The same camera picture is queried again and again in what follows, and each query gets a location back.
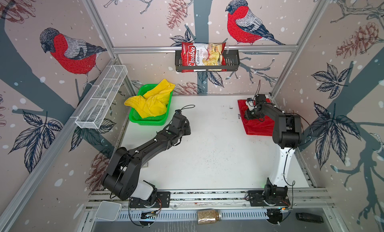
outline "glass jar with brown contents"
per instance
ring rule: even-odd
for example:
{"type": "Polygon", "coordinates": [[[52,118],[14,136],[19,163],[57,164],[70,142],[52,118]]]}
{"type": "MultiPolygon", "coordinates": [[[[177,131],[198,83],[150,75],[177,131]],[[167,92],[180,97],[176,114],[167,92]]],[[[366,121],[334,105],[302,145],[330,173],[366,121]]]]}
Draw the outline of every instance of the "glass jar with brown contents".
{"type": "Polygon", "coordinates": [[[209,209],[197,211],[197,224],[213,224],[221,220],[220,210],[209,209]]]}

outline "red chip bag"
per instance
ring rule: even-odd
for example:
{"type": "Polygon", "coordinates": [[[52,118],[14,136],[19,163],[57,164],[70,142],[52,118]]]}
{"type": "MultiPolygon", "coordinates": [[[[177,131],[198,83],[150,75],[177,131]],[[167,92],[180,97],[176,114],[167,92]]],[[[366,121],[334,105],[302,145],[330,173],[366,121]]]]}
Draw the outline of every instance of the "red chip bag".
{"type": "MultiPolygon", "coordinates": [[[[225,43],[190,43],[181,45],[183,66],[217,66],[225,65],[223,58],[225,43]]],[[[205,69],[183,70],[182,72],[205,71],[205,69]]],[[[225,69],[209,69],[209,71],[227,71],[225,69]]]]}

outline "green plastic basket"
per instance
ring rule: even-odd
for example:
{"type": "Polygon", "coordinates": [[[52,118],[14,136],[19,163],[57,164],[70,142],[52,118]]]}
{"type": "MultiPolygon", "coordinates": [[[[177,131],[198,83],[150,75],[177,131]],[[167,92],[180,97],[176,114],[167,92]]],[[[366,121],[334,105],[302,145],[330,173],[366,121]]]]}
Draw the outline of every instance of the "green plastic basket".
{"type": "MultiPolygon", "coordinates": [[[[156,86],[157,86],[157,84],[146,84],[146,85],[143,85],[139,89],[137,95],[143,96],[147,91],[152,90],[156,86]]],[[[167,118],[168,118],[169,105],[170,105],[170,101],[172,99],[172,94],[173,94],[173,91],[170,92],[169,102],[168,102],[168,105],[167,105],[167,112],[165,114],[160,115],[160,116],[156,116],[156,117],[147,117],[147,118],[143,119],[139,115],[139,113],[136,111],[136,109],[132,108],[131,112],[129,113],[129,120],[131,122],[137,123],[139,125],[151,125],[151,126],[161,126],[161,125],[164,125],[166,123],[166,121],[167,121],[167,118]]]]}

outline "folded red towel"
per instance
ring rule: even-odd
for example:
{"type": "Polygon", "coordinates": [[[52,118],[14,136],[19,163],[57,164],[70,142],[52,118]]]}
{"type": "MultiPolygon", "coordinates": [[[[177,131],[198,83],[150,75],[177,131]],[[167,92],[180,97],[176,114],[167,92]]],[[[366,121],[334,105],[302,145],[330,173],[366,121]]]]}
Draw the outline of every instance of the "folded red towel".
{"type": "Polygon", "coordinates": [[[248,106],[246,105],[245,101],[246,100],[237,100],[245,132],[249,135],[272,136],[273,126],[275,125],[275,122],[270,117],[265,116],[265,120],[263,122],[260,122],[258,119],[245,119],[244,114],[245,111],[248,109],[248,106]]]}

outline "white wire basket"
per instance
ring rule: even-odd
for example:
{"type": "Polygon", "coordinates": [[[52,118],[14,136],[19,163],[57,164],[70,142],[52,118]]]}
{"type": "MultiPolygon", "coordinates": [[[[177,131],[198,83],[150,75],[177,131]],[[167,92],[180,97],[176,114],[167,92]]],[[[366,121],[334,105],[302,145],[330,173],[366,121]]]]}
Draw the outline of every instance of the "white wire basket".
{"type": "Polygon", "coordinates": [[[80,128],[100,128],[127,73],[127,68],[124,65],[112,65],[109,68],[91,99],[75,121],[80,128]]]}

